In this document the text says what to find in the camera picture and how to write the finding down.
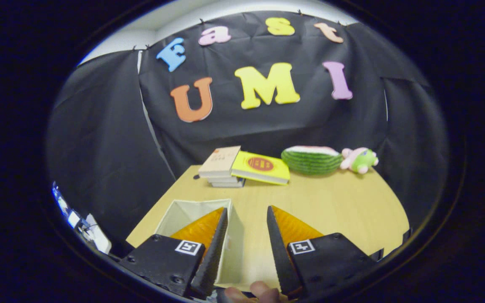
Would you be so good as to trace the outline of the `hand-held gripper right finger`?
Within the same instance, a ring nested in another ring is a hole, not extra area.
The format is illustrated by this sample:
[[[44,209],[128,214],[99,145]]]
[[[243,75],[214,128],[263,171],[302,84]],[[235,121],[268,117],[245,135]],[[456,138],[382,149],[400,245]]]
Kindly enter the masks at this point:
[[[303,299],[336,291],[378,261],[341,233],[324,235],[290,213],[270,205],[267,226],[282,294]]]

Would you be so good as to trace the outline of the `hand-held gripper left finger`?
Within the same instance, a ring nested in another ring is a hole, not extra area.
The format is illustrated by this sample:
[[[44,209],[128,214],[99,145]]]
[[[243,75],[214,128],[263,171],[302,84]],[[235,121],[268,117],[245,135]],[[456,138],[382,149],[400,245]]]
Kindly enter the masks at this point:
[[[204,300],[214,289],[228,222],[220,207],[172,236],[150,236],[119,264],[175,295]]]

